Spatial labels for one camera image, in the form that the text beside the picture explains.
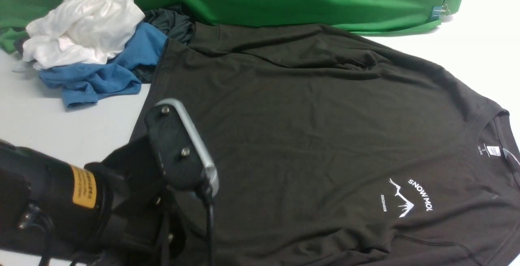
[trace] bolt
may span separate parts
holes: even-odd
[[[168,113],[169,113],[169,108],[168,108],[168,106],[164,106],[164,107],[161,109],[161,113],[163,113],[164,115],[165,115],[165,114],[168,114]]]
[[[188,155],[190,155],[190,149],[189,148],[183,148],[181,151],[180,151],[180,155],[182,155],[183,157],[186,157]]]

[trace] binder clip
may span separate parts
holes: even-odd
[[[449,6],[447,4],[444,4],[442,6],[433,7],[433,10],[431,11],[431,18],[439,19],[441,16],[448,16],[450,14],[451,11]]]

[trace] crumpled white fabric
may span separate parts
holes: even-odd
[[[26,27],[26,62],[36,70],[74,63],[106,64],[124,50],[145,14],[134,0],[63,0]]]

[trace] dark t-shirt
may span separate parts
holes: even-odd
[[[143,111],[184,103],[219,170],[218,266],[506,266],[509,114],[441,66],[324,25],[197,24]],[[142,119],[134,138],[145,133]],[[178,196],[193,231],[200,203]],[[179,265],[202,265],[190,236]]]

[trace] yellow sticker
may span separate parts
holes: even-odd
[[[97,188],[93,173],[73,165],[70,167],[72,168],[72,173],[74,173],[72,202],[86,208],[94,208],[96,205]]]

